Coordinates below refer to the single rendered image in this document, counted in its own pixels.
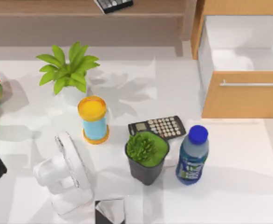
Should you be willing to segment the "pale wooden drawer front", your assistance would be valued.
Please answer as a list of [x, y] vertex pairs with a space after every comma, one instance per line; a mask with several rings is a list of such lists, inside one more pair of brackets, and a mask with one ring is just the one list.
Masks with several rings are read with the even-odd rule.
[[225, 87], [229, 83], [273, 83], [273, 71], [214, 71], [203, 106], [203, 118], [273, 119], [273, 87]]

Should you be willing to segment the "blue bottle with blue cap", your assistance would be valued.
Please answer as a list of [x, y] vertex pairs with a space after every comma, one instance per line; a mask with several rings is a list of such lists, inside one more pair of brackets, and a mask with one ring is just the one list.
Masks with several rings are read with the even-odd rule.
[[201, 178], [209, 154], [208, 134], [204, 126], [194, 125], [185, 136], [176, 167], [176, 177], [181, 183], [191, 185]]

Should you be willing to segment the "black calculator with white keys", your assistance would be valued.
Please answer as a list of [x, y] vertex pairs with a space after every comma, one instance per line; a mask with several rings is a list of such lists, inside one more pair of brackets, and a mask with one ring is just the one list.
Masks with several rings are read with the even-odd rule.
[[150, 131], [166, 140], [171, 140], [186, 134], [185, 127], [178, 116], [131, 123], [128, 124], [128, 130], [131, 135], [140, 131]]

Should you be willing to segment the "yellow and blue canister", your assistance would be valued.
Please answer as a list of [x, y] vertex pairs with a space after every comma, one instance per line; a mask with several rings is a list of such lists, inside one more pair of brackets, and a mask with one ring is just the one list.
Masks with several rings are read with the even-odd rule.
[[79, 102], [77, 110], [82, 119], [85, 140], [93, 145], [104, 143], [109, 137], [105, 101], [99, 96], [88, 96]]

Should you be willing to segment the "white drawer inside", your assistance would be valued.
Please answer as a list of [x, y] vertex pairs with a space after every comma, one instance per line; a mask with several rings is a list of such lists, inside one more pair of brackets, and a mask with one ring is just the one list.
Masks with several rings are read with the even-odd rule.
[[273, 15], [208, 15], [198, 47], [202, 97], [215, 71], [273, 72]]

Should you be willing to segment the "white desk fan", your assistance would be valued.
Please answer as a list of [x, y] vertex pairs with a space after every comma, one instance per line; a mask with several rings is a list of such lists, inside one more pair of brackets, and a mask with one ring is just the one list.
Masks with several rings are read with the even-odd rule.
[[59, 155], [33, 168], [33, 174], [50, 193], [51, 204], [62, 218], [93, 202], [94, 193], [83, 160], [68, 132], [55, 136]]

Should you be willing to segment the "leafy plant in white pot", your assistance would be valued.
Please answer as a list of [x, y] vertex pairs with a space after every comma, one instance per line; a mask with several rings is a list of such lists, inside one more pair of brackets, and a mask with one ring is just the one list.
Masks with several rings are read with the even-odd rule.
[[46, 63], [39, 69], [43, 73], [39, 86], [52, 83], [55, 96], [61, 95], [67, 103], [76, 106], [88, 96], [88, 71], [100, 66], [98, 57], [87, 54], [88, 48], [76, 41], [70, 46], [68, 56], [58, 45], [52, 45], [52, 54], [37, 55], [37, 59]]

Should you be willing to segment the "wooden open shelf unit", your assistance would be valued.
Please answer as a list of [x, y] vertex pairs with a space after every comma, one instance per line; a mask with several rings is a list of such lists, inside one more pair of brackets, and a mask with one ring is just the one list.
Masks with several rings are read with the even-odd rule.
[[66, 29], [88, 33], [119, 26], [134, 30], [144, 23], [178, 25], [180, 36], [188, 40], [197, 0], [133, 0], [134, 5], [104, 14], [94, 0], [0, 0], [0, 25], [33, 26], [43, 30]]

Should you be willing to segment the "shiny black box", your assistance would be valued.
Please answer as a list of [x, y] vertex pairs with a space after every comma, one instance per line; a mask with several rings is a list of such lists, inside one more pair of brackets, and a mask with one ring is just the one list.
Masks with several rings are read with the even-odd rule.
[[95, 201], [95, 224], [126, 224], [124, 198]]

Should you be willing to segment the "green plant in black pot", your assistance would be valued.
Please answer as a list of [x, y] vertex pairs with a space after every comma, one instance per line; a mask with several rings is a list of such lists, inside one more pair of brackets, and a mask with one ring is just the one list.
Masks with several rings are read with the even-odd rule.
[[170, 145], [163, 137], [151, 131], [139, 131], [129, 136], [125, 154], [132, 177], [151, 185], [160, 175]]

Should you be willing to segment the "wooden cupboard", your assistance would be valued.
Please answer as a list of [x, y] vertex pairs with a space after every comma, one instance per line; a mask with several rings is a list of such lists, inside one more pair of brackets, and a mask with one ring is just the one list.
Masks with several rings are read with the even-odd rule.
[[194, 60], [206, 15], [273, 15], [273, 0], [197, 0], [190, 39]]

